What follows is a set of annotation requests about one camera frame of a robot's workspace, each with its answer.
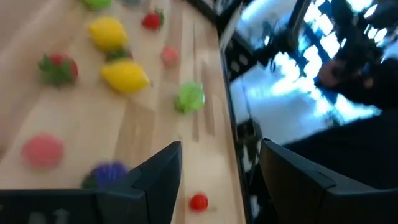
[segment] green fruit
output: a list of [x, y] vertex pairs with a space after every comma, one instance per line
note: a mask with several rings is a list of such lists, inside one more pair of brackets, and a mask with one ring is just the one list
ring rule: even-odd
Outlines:
[[185, 83], [180, 87], [174, 107], [183, 113], [199, 110], [205, 105], [205, 92], [198, 83]]
[[87, 7], [91, 10], [100, 10], [110, 7], [113, 0], [83, 0]]

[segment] green leaves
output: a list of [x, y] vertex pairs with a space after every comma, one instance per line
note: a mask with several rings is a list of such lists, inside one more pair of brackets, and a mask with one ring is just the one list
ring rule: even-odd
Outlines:
[[106, 54], [107, 62], [122, 58], [131, 58], [131, 53], [126, 49], [118, 49], [118, 50], [111, 50]]
[[164, 14], [163, 14], [163, 10], [161, 9], [155, 9], [155, 13], [159, 16], [160, 18], [160, 26], [163, 26], [164, 24]]
[[42, 81], [57, 88], [75, 82], [71, 67], [72, 61], [64, 60], [60, 62], [60, 65], [57, 65], [47, 55], [44, 55], [42, 61], [39, 62], [39, 68], [42, 71]]

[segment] red cherry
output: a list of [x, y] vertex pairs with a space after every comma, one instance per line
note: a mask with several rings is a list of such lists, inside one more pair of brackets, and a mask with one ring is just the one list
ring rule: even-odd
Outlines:
[[205, 194], [195, 194], [191, 198], [189, 206], [194, 211], [202, 212], [207, 209], [207, 206], [209, 206], [209, 201]]

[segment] small red ball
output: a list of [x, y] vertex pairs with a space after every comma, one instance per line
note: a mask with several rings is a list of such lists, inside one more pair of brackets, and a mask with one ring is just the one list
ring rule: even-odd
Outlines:
[[189, 203], [189, 206], [192, 210], [196, 212], [202, 212], [207, 209], [209, 206], [209, 201], [207, 196], [203, 193], [195, 194]]
[[49, 134], [39, 134], [25, 143], [21, 156], [32, 168], [53, 168], [63, 157], [63, 142]]

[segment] dark clothing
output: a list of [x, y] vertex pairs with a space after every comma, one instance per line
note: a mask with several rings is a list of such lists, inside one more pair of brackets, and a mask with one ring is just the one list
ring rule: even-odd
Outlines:
[[398, 187], [398, 60], [389, 59], [380, 65], [369, 90], [361, 78], [334, 90], [353, 102], [375, 105], [383, 112], [285, 147], [371, 187]]
[[381, 63], [373, 80], [369, 90], [363, 86], [362, 78], [344, 82], [333, 90], [355, 103], [374, 105], [382, 110], [398, 109], [398, 60], [387, 59]]

